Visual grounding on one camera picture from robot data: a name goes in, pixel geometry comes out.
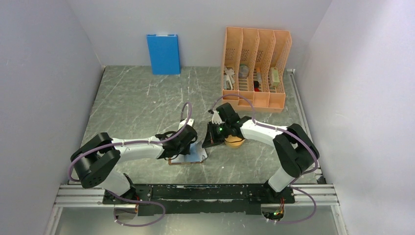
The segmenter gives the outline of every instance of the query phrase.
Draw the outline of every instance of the gray marble floor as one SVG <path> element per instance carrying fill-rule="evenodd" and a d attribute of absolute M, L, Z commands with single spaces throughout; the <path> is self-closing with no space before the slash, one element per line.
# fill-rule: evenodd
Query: gray marble floor
<path fill-rule="evenodd" d="M 291 80 L 284 78 L 287 94 L 280 114 L 258 113 L 259 121 L 274 125 L 300 123 Z M 83 144 L 99 132 L 113 138 L 138 139 L 177 130 L 182 105 L 193 105 L 194 128 L 200 139 L 211 114 L 207 110 L 221 95 L 219 67 L 184 67 L 180 75 L 159 76 L 151 67 L 108 66 L 91 110 Z M 238 112 L 240 116 L 249 112 Z M 168 165 L 165 160 L 144 159 L 117 165 L 134 183 L 263 183 L 280 167 L 273 147 L 246 141 L 240 148 L 225 145 L 207 149 L 203 164 Z M 316 183 L 314 174 L 297 183 Z"/>

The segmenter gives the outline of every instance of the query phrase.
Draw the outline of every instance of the blue box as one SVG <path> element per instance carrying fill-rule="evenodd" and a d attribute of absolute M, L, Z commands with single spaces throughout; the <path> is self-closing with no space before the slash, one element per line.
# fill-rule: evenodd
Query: blue box
<path fill-rule="evenodd" d="M 180 74 L 177 34 L 147 34 L 147 44 L 153 74 Z"/>

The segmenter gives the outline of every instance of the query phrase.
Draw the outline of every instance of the gray wall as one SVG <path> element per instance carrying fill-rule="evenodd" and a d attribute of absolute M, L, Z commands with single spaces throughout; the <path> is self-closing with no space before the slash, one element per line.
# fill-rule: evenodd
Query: gray wall
<path fill-rule="evenodd" d="M 0 227 L 43 234 L 101 65 L 64 0 L 1 1 Z"/>
<path fill-rule="evenodd" d="M 296 68 L 331 0 L 68 0 L 104 65 L 150 65 L 145 35 L 177 33 L 185 66 L 219 66 L 226 26 L 289 30 Z"/>
<path fill-rule="evenodd" d="M 351 235 L 414 234 L 415 2 L 334 0 L 298 85 Z"/>

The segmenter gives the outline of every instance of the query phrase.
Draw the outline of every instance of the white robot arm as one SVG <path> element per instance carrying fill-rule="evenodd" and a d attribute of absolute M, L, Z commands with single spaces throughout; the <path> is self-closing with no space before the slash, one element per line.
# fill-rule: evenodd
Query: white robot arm
<path fill-rule="evenodd" d="M 196 131 L 188 124 L 177 137 L 163 141 L 175 133 L 170 131 L 136 140 L 110 138 L 107 133 L 99 133 L 77 150 L 71 156 L 71 161 L 74 162 L 80 154 L 97 147 L 110 146 L 80 158 L 73 164 L 73 168 L 83 188 L 100 186 L 120 196 L 126 193 L 134 194 L 134 184 L 126 174 L 116 171 L 114 166 L 131 160 L 144 158 L 168 160 L 180 154 L 189 154 L 190 145 L 197 140 Z"/>
<path fill-rule="evenodd" d="M 276 148 L 281 167 L 265 183 L 275 192 L 282 191 L 319 158 L 319 152 L 303 128 L 298 124 L 273 126 L 251 117 L 240 118 L 229 103 L 215 111 L 207 124 L 207 134 L 202 147 L 222 144 L 229 135 L 255 140 Z"/>

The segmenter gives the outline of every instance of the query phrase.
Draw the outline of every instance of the purple cable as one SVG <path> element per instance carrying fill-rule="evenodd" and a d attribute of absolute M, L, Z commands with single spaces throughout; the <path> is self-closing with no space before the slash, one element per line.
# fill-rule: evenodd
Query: purple cable
<path fill-rule="evenodd" d="M 313 167 L 313 169 L 311 169 L 311 170 L 308 170 L 308 171 L 305 171 L 303 174 L 307 174 L 307 173 L 311 173 L 311 172 L 313 172 L 313 171 L 315 171 L 315 170 L 317 170 L 317 168 L 319 167 L 319 164 L 318 164 L 318 162 L 317 162 L 317 156 L 316 156 L 316 154 L 313 152 L 313 150 L 311 150 L 311 148 L 302 140 L 302 139 L 300 139 L 300 138 L 298 138 L 296 135 L 294 135 L 293 133 L 291 133 L 291 132 L 289 132 L 289 131 L 287 131 L 287 130 L 284 130 L 284 129 L 280 129 L 280 128 L 274 128 L 273 126 L 269 126 L 269 125 L 267 125 L 267 124 L 264 124 L 264 123 L 260 123 L 259 121 L 256 121 L 255 120 L 255 108 L 254 108 L 254 106 L 252 105 L 252 103 L 249 101 L 249 100 L 247 100 L 245 97 L 243 97 L 243 96 L 241 96 L 241 95 L 239 95 L 239 94 L 226 94 L 226 95 L 223 95 L 223 96 L 221 96 L 219 99 L 217 99 L 216 101 L 215 101 L 215 103 L 212 105 L 212 108 L 211 108 L 211 110 L 213 110 L 213 108 L 215 107 L 215 105 L 217 104 L 217 102 L 219 102 L 219 100 L 221 100 L 222 98 L 224 98 L 224 97 L 226 97 L 226 96 L 237 96 L 237 97 L 239 97 L 239 98 L 242 98 L 242 99 L 244 99 L 245 101 L 247 101 L 248 103 L 249 103 L 249 105 L 251 106 L 251 108 L 252 108 L 252 122 L 255 124 L 255 125 L 258 125 L 258 126 L 262 126 L 262 127 L 265 127 L 265 128 L 268 128 L 268 129 L 271 129 L 271 130 L 276 130 L 276 131 L 281 131 L 281 132 L 283 132 L 283 133 L 286 133 L 287 135 L 289 135 L 289 136 L 291 136 L 291 137 L 293 137 L 294 139 L 296 139 L 300 144 L 302 144 L 304 147 L 305 147 L 305 149 L 307 149 L 307 151 L 310 153 L 310 155 L 311 155 L 311 157 L 313 158 L 313 160 L 314 160 L 314 167 Z"/>
<path fill-rule="evenodd" d="M 127 227 L 145 227 L 145 226 L 149 226 L 149 225 L 152 225 L 152 224 L 155 224 L 155 223 L 159 222 L 166 215 L 166 207 L 164 207 L 163 204 L 161 204 L 161 203 L 152 202 L 152 201 L 131 200 L 131 199 L 127 199 L 127 198 L 120 197 L 120 196 L 116 195 L 115 193 L 113 193 L 113 192 L 111 192 L 109 190 L 107 190 L 107 191 L 110 194 L 112 194 L 112 196 L 114 196 L 114 197 L 116 197 L 116 198 L 118 198 L 120 200 L 126 201 L 126 202 L 139 203 L 139 204 L 153 204 L 153 205 L 157 205 L 157 206 L 159 206 L 159 207 L 161 207 L 163 209 L 163 214 L 161 214 L 161 216 L 158 219 L 156 219 L 156 220 L 154 220 L 154 221 L 152 221 L 150 223 L 146 223 L 146 224 L 125 224 L 125 223 L 122 223 L 122 222 L 120 222 L 117 219 L 117 217 L 115 215 L 115 209 L 114 209 L 114 222 L 117 223 L 117 224 L 119 224 L 119 225 L 127 226 Z"/>
<path fill-rule="evenodd" d="M 148 141 L 144 141 L 144 140 L 140 140 L 140 141 L 127 141 L 127 142 L 124 142 L 124 145 L 128 145 L 128 144 L 136 144 L 136 143 L 156 143 L 156 144 L 158 144 L 158 143 L 164 143 L 164 142 L 167 142 L 167 141 L 169 141 L 169 140 L 172 140 L 172 139 L 174 139 L 174 138 L 176 138 L 183 130 L 184 130 L 184 128 L 186 127 L 186 125 L 187 125 L 187 123 L 189 122 L 189 120 L 190 120 L 190 117 L 192 116 L 192 104 L 188 101 L 188 102 L 186 102 L 186 103 L 184 103 L 184 105 L 183 105 L 183 107 L 182 107 L 182 114 L 181 114 L 181 117 L 183 117 L 183 111 L 184 111 L 184 108 L 186 107 L 186 105 L 187 105 L 187 108 L 188 108 L 188 112 L 189 112 L 189 115 L 188 115 L 188 117 L 187 117 L 187 119 L 186 119 L 186 122 L 184 123 L 184 125 L 183 125 L 183 127 L 181 127 L 181 129 L 178 131 L 178 132 L 176 132 L 174 135 L 172 135 L 172 136 L 170 136 L 169 138 L 167 138 L 167 139 L 165 139 L 165 140 L 162 140 L 162 141 L 150 141 L 150 142 L 148 142 Z M 85 153 L 82 153 L 82 154 L 80 154 L 78 157 L 76 157 L 71 163 L 70 163 L 70 165 L 69 165 L 69 168 L 68 168 L 68 178 L 71 180 L 71 181 L 75 181 L 75 182 L 79 182 L 79 180 L 76 180 L 76 179 L 74 179 L 74 178 L 72 178 L 72 171 L 73 171 L 73 166 L 81 159 L 81 158 L 83 158 L 83 157 L 85 157 L 85 156 L 87 156 L 87 155 L 89 155 L 89 154 L 91 154 L 91 153 L 93 153 L 93 152 L 96 152 L 96 151 L 98 151 L 98 150 L 101 150 L 101 149 L 103 149 L 103 148 L 108 148 L 108 147 L 112 147 L 112 146 L 120 146 L 120 145 L 122 145 L 122 143 L 120 142 L 120 143 L 109 143 L 109 144 L 105 144 L 105 145 L 102 145 L 102 146 L 99 146 L 99 147 L 96 147 L 96 148 L 93 148 L 93 149 L 91 149 L 91 150 L 89 150 L 89 151 L 87 151 L 87 152 L 85 152 Z"/>
<path fill-rule="evenodd" d="M 308 171 L 305 171 L 304 173 L 303 173 L 303 175 L 304 174 L 307 174 L 307 173 L 311 173 L 311 172 L 313 172 L 313 171 L 315 171 L 315 170 L 317 170 L 317 168 L 319 167 L 318 166 L 318 162 L 317 162 L 317 156 L 316 156 L 316 154 L 313 152 L 313 150 L 311 150 L 311 148 L 310 147 L 308 147 L 308 145 L 302 140 L 302 139 L 300 139 L 299 137 L 297 137 L 296 135 L 294 135 L 293 133 L 291 133 L 291 132 L 289 132 L 289 131 L 287 131 L 287 130 L 284 130 L 284 129 L 280 129 L 280 128 L 274 128 L 273 126 L 269 126 L 269 125 L 266 125 L 266 124 L 264 124 L 264 123 L 260 123 L 260 122 L 257 122 L 256 120 L 255 120 L 255 108 L 254 108 L 254 106 L 252 105 L 252 103 L 248 100 L 248 99 L 246 99 L 245 97 L 243 97 L 243 96 L 241 96 L 241 95 L 239 95 L 239 94 L 226 94 L 226 95 L 223 95 L 223 96 L 221 96 L 219 99 L 217 99 L 216 101 L 215 101 L 215 103 L 212 105 L 212 107 L 211 107 L 211 110 L 213 110 L 213 108 L 215 107 L 215 105 L 217 104 L 217 102 L 219 102 L 219 100 L 221 100 L 222 98 L 224 98 L 224 97 L 227 97 L 227 96 L 236 96 L 236 97 L 239 97 L 239 98 L 242 98 L 242 99 L 244 99 L 250 106 L 251 106 L 251 108 L 252 108 L 252 122 L 254 123 L 254 124 L 256 124 L 256 125 L 258 125 L 258 126 L 262 126 L 262 127 L 265 127 L 265 128 L 268 128 L 268 129 L 272 129 L 272 130 L 277 130 L 277 131 L 281 131 L 281 132 L 283 132 L 283 133 L 286 133 L 287 135 L 289 135 L 289 136 L 291 136 L 291 137 L 293 137 L 294 139 L 296 139 L 300 144 L 302 144 L 304 147 L 305 147 L 305 149 L 307 149 L 307 151 L 311 154 L 311 157 L 313 158 L 313 160 L 314 160 L 314 168 L 313 169 L 311 169 L 311 170 L 308 170 Z M 296 180 L 297 180 L 298 178 L 295 178 L 293 181 L 291 181 L 291 183 L 290 184 L 292 184 L 292 183 L 294 183 Z M 309 216 L 307 216 L 306 218 L 304 218 L 304 219 L 299 219 L 299 220 L 295 220 L 295 221 L 287 221 L 287 222 L 285 222 L 285 221 L 281 221 L 281 222 L 277 222 L 277 223 L 280 223 L 280 224 L 295 224 L 295 223 L 300 223 L 300 222 L 303 222 L 303 221 L 305 221 L 305 220 L 307 220 L 307 219 L 309 219 L 309 218 L 311 218 L 311 217 L 313 217 L 314 216 L 314 214 L 316 213 L 316 210 L 317 210 L 317 204 L 316 204 L 316 201 L 314 200 L 314 198 L 310 195 L 310 194 L 308 194 L 308 193 L 306 193 L 305 191 L 303 191 L 303 190 L 301 190 L 301 189 L 299 189 L 299 188 L 296 188 L 296 187 L 293 187 L 293 186 L 291 186 L 290 185 L 290 187 L 292 188 L 292 189 L 294 189 L 294 190 L 297 190 L 297 191 L 299 191 L 299 192 L 302 192 L 302 193 L 304 193 L 305 195 L 307 195 L 310 199 L 311 199 L 311 201 L 313 201 L 313 204 L 314 204 L 314 208 L 313 208 L 313 212 L 309 215 Z"/>
<path fill-rule="evenodd" d="M 148 142 L 148 141 L 144 141 L 144 140 L 140 140 L 140 141 L 127 141 L 127 142 L 125 142 L 124 143 L 124 145 L 128 145 L 128 144 L 136 144 L 136 143 L 155 143 L 155 144 L 159 144 L 159 143 L 164 143 L 164 142 L 167 142 L 167 141 L 169 141 L 169 140 L 172 140 L 173 138 L 176 138 L 184 129 L 185 129 L 185 127 L 186 127 L 186 125 L 187 125 L 187 123 L 189 122 L 189 120 L 190 120 L 190 117 L 191 117 L 191 115 L 192 115 L 192 104 L 188 101 L 188 102 L 186 102 L 186 103 L 184 103 L 184 105 L 183 105 L 183 107 L 182 107 L 182 113 L 181 113 L 181 118 L 183 118 L 183 111 L 184 111 L 184 108 L 187 106 L 187 111 L 188 111 L 188 117 L 186 118 L 186 122 L 184 123 L 184 125 L 183 125 L 183 127 L 178 131 L 178 132 L 176 132 L 174 135 L 172 135 L 172 136 L 170 136 L 169 138 L 167 138 L 167 139 L 165 139 L 165 140 L 162 140 L 162 141 L 150 141 L 150 142 Z M 83 157 L 85 157 L 85 156 L 87 156 L 87 155 L 89 155 L 89 154 L 91 154 L 91 153 L 93 153 L 93 152 L 96 152 L 96 151 L 98 151 L 98 150 L 101 150 L 101 149 L 103 149 L 103 148 L 107 148 L 107 147 L 112 147 L 112 146 L 120 146 L 120 145 L 123 145 L 123 143 L 109 143 L 109 144 L 105 144 L 105 145 L 102 145 L 102 146 L 99 146 L 99 147 L 97 147 L 97 148 L 94 148 L 94 149 L 91 149 L 91 150 L 89 150 L 89 151 L 87 151 L 87 152 L 85 152 L 85 153 L 83 153 L 83 154 L 80 154 L 78 157 L 76 157 L 71 163 L 70 163 L 70 165 L 69 165 L 69 168 L 68 168 L 68 177 L 69 177 L 69 179 L 70 180 L 72 180 L 72 181 L 76 181 L 76 182 L 79 182 L 79 180 L 76 180 L 76 179 L 74 179 L 74 178 L 72 178 L 72 171 L 73 171 L 73 166 L 81 159 L 81 158 L 83 158 Z M 137 200 L 130 200 L 130 199 L 127 199 L 127 198 L 123 198 L 123 197 L 120 197 L 120 196 L 118 196 L 118 195 L 116 195 L 115 193 L 113 193 L 113 192 L 111 192 L 111 191 L 109 191 L 108 190 L 108 192 L 110 193 L 110 194 L 112 194 L 114 197 L 116 197 L 116 198 L 118 198 L 118 199 L 120 199 L 120 200 L 123 200 L 123 201 L 126 201 L 126 202 L 131 202 L 131 203 L 138 203 L 138 204 L 153 204 L 153 205 L 157 205 L 157 206 L 160 206 L 162 209 L 163 209 L 163 214 L 158 218 L 158 219 L 156 219 L 156 220 L 154 220 L 154 221 L 152 221 L 152 222 L 150 222 L 150 223 L 147 223 L 147 224 L 137 224 L 137 225 L 134 225 L 134 224 L 124 224 L 124 223 L 121 223 L 121 222 L 119 222 L 118 220 L 117 220 L 117 218 L 116 218 L 116 216 L 115 216 L 115 210 L 114 210 L 114 220 L 115 220 L 115 222 L 117 223 L 117 224 L 120 224 L 120 225 L 123 225 L 123 226 L 127 226 L 127 227 L 144 227 L 144 226 L 148 226 L 148 225 L 152 225 L 152 224 L 154 224 L 154 223 L 157 223 L 157 222 L 159 222 L 161 219 L 163 219 L 163 217 L 165 216 L 165 214 L 166 214 L 166 208 L 163 206 L 163 204 L 161 204 L 161 203 L 158 203 L 158 202 L 152 202 L 152 201 L 137 201 Z"/>
<path fill-rule="evenodd" d="M 303 191 L 303 190 L 301 190 L 301 189 L 299 189 L 299 188 L 296 188 L 296 187 L 293 187 L 293 186 L 290 186 L 292 189 L 294 189 L 294 190 L 297 190 L 297 191 L 299 191 L 299 192 L 302 192 L 302 193 L 304 193 L 305 195 L 307 195 L 310 199 L 311 199 L 311 201 L 313 201 L 313 204 L 314 204 L 314 207 L 313 207 L 313 212 L 311 212 L 311 214 L 310 215 L 308 215 L 306 218 L 303 218 L 303 219 L 299 219 L 299 220 L 294 220 L 294 221 L 275 221 L 275 220 L 272 220 L 272 219 L 270 219 L 271 221 L 274 221 L 274 222 L 276 222 L 277 224 L 296 224 L 296 223 L 300 223 L 300 222 L 303 222 L 303 221 L 305 221 L 305 220 L 307 220 L 307 219 L 309 219 L 309 218 L 311 218 L 311 217 L 313 217 L 314 216 L 314 214 L 316 213 L 316 211 L 317 211 L 317 204 L 316 204 L 316 201 L 314 200 L 314 198 L 310 195 L 310 194 L 308 194 L 308 193 L 306 193 L 305 191 Z"/>

